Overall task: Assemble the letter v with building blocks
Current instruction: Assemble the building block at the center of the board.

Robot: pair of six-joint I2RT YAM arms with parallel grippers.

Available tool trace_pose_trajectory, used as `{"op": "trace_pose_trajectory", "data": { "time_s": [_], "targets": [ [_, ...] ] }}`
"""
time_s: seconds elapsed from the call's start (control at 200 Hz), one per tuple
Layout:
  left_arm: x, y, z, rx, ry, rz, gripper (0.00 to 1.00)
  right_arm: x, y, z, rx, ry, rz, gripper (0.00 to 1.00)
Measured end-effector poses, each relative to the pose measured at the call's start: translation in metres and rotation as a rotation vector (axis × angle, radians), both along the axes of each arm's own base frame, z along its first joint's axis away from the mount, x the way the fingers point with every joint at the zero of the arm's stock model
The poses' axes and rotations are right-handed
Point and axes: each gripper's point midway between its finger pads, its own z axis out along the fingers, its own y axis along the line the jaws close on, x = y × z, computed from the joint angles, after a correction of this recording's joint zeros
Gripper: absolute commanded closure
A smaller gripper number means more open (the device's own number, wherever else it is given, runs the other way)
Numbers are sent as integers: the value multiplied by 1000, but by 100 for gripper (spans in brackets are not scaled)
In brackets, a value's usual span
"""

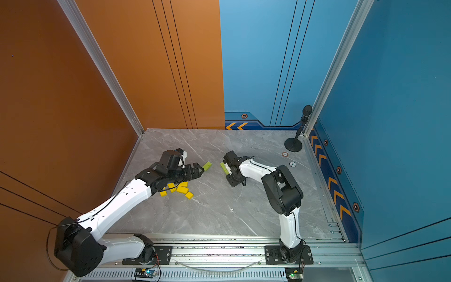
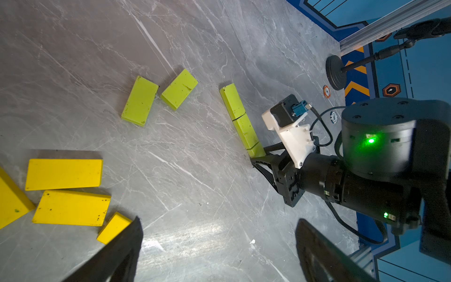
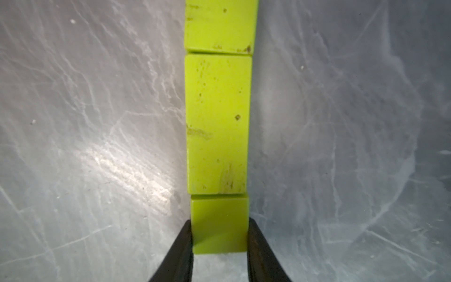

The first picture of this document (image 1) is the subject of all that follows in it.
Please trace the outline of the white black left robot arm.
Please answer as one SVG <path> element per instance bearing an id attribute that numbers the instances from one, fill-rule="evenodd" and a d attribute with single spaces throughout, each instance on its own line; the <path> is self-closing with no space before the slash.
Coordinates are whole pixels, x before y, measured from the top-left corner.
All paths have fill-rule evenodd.
<path id="1" fill-rule="evenodd" d="M 67 217 L 56 227 L 54 256 L 75 276 L 83 277 L 97 266 L 124 259 L 152 263 L 154 243 L 142 234 L 125 239 L 104 239 L 103 235 L 135 206 L 160 193 L 168 184 L 179 185 L 198 179 L 204 168 L 198 163 L 175 169 L 142 170 L 121 191 L 77 219 Z"/>

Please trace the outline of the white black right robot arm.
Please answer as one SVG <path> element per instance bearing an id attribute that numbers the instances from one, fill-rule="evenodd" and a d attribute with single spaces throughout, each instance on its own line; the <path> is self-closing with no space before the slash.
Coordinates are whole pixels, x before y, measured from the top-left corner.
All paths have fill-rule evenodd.
<path id="1" fill-rule="evenodd" d="M 299 229 L 299 208 L 304 194 L 290 169 L 284 165 L 260 164 L 248 156 L 224 157 L 221 166 L 232 187 L 245 186 L 248 179 L 263 185 L 271 207 L 279 215 L 281 258 L 289 264 L 299 261 L 307 246 Z"/>

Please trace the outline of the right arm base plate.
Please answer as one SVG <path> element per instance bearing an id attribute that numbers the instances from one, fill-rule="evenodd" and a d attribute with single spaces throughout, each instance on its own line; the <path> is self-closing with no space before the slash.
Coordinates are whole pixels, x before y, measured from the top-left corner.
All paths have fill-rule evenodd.
<path id="1" fill-rule="evenodd" d="M 313 255 L 308 245 L 299 245 L 293 249 L 285 246 L 265 246 L 265 262 L 269 265 L 276 264 L 314 264 Z"/>

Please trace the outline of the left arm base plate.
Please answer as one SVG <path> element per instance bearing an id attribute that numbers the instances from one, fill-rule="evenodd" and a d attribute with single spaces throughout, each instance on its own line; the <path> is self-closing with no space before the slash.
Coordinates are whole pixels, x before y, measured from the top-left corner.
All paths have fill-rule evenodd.
<path id="1" fill-rule="evenodd" d="M 125 258 L 122 260 L 122 264 L 136 266 L 169 265 L 172 251 L 171 246 L 146 246 L 139 257 Z"/>

